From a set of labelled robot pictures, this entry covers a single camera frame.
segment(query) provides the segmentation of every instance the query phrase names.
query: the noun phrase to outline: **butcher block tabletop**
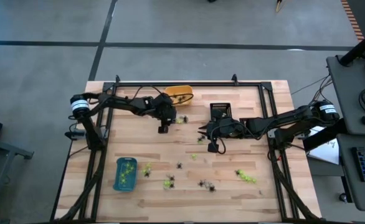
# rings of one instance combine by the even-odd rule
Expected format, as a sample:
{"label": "butcher block tabletop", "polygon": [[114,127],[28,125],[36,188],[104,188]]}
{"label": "butcher block tabletop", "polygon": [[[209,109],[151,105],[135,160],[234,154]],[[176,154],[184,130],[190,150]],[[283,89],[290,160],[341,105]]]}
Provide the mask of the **butcher block tabletop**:
{"label": "butcher block tabletop", "polygon": [[[88,82],[85,91],[100,93],[104,82]],[[278,113],[293,110],[288,82],[271,81]],[[117,96],[133,95],[137,87],[118,87]],[[137,97],[157,96],[152,88],[143,88]],[[267,159],[267,137],[254,139],[225,139],[227,152],[207,151],[209,140],[198,144],[198,127],[210,119],[210,103],[230,103],[232,117],[262,117],[258,88],[251,86],[193,87],[194,98],[189,106],[177,107],[177,116],[187,116],[188,122],[172,124],[169,133],[158,134],[160,121],[149,116],[139,117],[129,111],[113,110],[107,159],[98,205],[98,222],[275,222],[280,221],[278,200],[270,161]],[[268,114],[271,109],[265,91]],[[107,110],[103,115],[105,124]],[[87,145],[85,140],[74,141],[73,153]],[[321,216],[306,154],[291,147],[286,150],[293,187],[308,208]],[[55,218],[63,216],[83,190],[90,151],[73,155],[66,167]],[[138,161],[138,180],[134,191],[113,189],[116,160],[134,157]],[[151,164],[151,174],[142,170]],[[256,178],[248,183],[236,175],[241,169]],[[175,178],[174,188],[165,190],[168,175]],[[215,192],[198,183],[211,182]],[[94,190],[88,199],[91,212]],[[284,190],[288,216],[292,217],[288,196]]]}

